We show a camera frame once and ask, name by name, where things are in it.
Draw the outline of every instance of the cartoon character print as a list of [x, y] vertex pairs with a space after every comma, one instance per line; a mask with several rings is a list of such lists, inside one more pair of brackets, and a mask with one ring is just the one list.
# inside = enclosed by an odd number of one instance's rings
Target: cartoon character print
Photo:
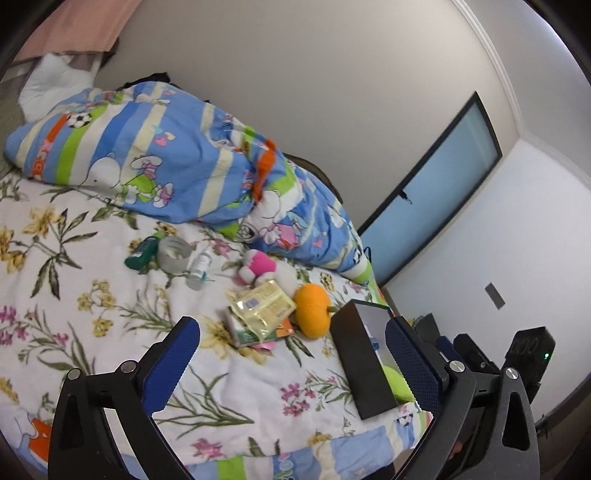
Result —
[[131, 168], [142, 170], [125, 184], [121, 184], [121, 166], [111, 153], [99, 158], [89, 168], [86, 179], [79, 185], [96, 191], [107, 198], [115, 198], [116, 205], [133, 205], [152, 201], [153, 206], [162, 208], [173, 197], [173, 184], [161, 185], [156, 181], [157, 168], [162, 159], [154, 155], [138, 157], [131, 162]]
[[261, 238], [269, 246], [283, 250], [296, 248], [305, 225], [299, 223], [303, 222], [301, 217], [289, 211], [296, 205], [292, 205], [294, 200], [291, 192], [281, 197], [275, 190], [265, 190], [261, 201], [242, 221], [236, 235], [237, 239], [250, 243]]
[[343, 217], [341, 217], [337, 211], [332, 208], [329, 205], [329, 215], [330, 215], [330, 221], [332, 222], [332, 224], [337, 227], [337, 228], [341, 228], [344, 224], [345, 224], [345, 219]]
[[156, 208], [167, 206], [173, 198], [174, 186], [172, 183], [165, 185], [157, 183], [156, 171], [160, 165], [162, 165], [162, 159], [154, 155], [136, 158], [129, 166], [141, 170], [142, 173], [127, 182], [124, 189], [127, 187], [130, 191], [131, 189], [137, 191], [137, 199], [142, 203], [152, 201]]
[[166, 147], [169, 141], [172, 142], [177, 138], [176, 135], [165, 132], [158, 125], [152, 125], [152, 129], [154, 130], [154, 139], [152, 141], [159, 147]]
[[168, 105], [170, 103], [170, 100], [166, 99], [166, 98], [152, 98], [150, 95], [148, 95], [147, 93], [140, 93], [136, 98], [135, 98], [136, 102], [147, 102], [147, 103], [153, 103], [154, 105]]
[[21, 458], [47, 469], [51, 426], [18, 405], [0, 406], [0, 430]]

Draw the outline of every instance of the window frame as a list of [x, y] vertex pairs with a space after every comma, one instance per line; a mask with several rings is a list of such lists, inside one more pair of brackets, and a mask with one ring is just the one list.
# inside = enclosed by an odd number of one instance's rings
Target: window frame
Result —
[[480, 185], [488, 178], [491, 174], [491, 171], [494, 170], [496, 165], [499, 163], [499, 160], [503, 157], [503, 153], [501, 151], [501, 146], [499, 145], [499, 140], [496, 137], [496, 133], [494, 128], [492, 127], [491, 119], [484, 108], [484, 104], [478, 95], [478, 92], [474, 92], [474, 94], [470, 97], [470, 99], [466, 102], [466, 104], [462, 107], [459, 113], [454, 117], [452, 122], [447, 126], [447, 128], [443, 131], [441, 135], [439, 135], [438, 139], [435, 140], [435, 143], [427, 150], [427, 152], [422, 156], [421, 160], [411, 169], [410, 172], [404, 177], [404, 179], [396, 186], [396, 188], [390, 193], [386, 199], [379, 205], [379, 207], [369, 216], [369, 218], [364, 221], [361, 227], [358, 230], [358, 234], [361, 237], [363, 233], [377, 220], [377, 218], [382, 214], [382, 212], [396, 199], [396, 197], [400, 196], [400, 194], [404, 191], [404, 187], [408, 185], [413, 178], [417, 175], [417, 173], [423, 168], [423, 166], [429, 161], [429, 159], [433, 156], [433, 154], [441, 147], [442, 143], [445, 142], [447, 137], [452, 133], [452, 131], [457, 127], [458, 123], [464, 118], [464, 116], [468, 113], [468, 110], [472, 108], [474, 105], [478, 106], [480, 110], [480, 114], [485, 121], [486, 127], [488, 128], [489, 134], [492, 138], [492, 142], [495, 146], [496, 150], [496, 157], [491, 165], [491, 167], [486, 171], [486, 173], [482, 176], [482, 178], [476, 183], [474, 188], [468, 192], [468, 194], [460, 201], [458, 206], [448, 215], [443, 223], [430, 235], [403, 263], [398, 267], [392, 274], [388, 276], [388, 278], [379, 284], [380, 287], [383, 287], [392, 280], [404, 267], [406, 267], [425, 247], [427, 247], [433, 239], [439, 235], [439, 233], [452, 221], [452, 219], [458, 214], [458, 212], [464, 207], [467, 201], [476, 193]]

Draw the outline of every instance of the blue gripper pad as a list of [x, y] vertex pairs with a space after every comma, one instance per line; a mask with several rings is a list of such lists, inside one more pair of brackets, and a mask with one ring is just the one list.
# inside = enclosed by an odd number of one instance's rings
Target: blue gripper pad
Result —
[[386, 346], [396, 360], [414, 398], [423, 410], [430, 411], [437, 418], [441, 412], [442, 386], [439, 379], [395, 320], [386, 324], [385, 334]]
[[196, 320], [183, 317], [180, 322], [184, 324], [177, 324], [164, 339], [166, 342], [170, 336], [174, 337], [144, 381], [142, 406], [149, 416], [164, 409], [199, 346], [201, 333]]

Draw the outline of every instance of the white pillow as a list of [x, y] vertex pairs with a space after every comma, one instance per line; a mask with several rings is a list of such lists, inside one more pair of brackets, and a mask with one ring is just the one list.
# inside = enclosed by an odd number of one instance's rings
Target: white pillow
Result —
[[59, 102], [92, 87], [94, 73], [69, 67], [64, 61], [48, 53], [22, 88], [18, 97], [27, 122], [36, 122]]

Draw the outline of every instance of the snack package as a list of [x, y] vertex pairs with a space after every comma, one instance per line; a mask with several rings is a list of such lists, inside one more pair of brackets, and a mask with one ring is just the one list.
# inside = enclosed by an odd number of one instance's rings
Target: snack package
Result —
[[295, 309], [296, 304], [274, 280], [242, 292], [226, 292], [230, 309], [263, 342]]
[[[232, 342], [236, 348], [261, 343], [256, 334], [252, 330], [249, 330], [247, 326], [242, 323], [240, 318], [232, 313], [230, 308], [226, 311], [226, 315], [222, 319], [222, 322], [226, 330], [230, 333]], [[279, 340], [281, 338], [289, 337], [290, 335], [293, 335], [293, 333], [294, 329], [290, 320], [284, 319], [279, 326], [271, 332], [265, 341], [270, 342], [273, 340]]]

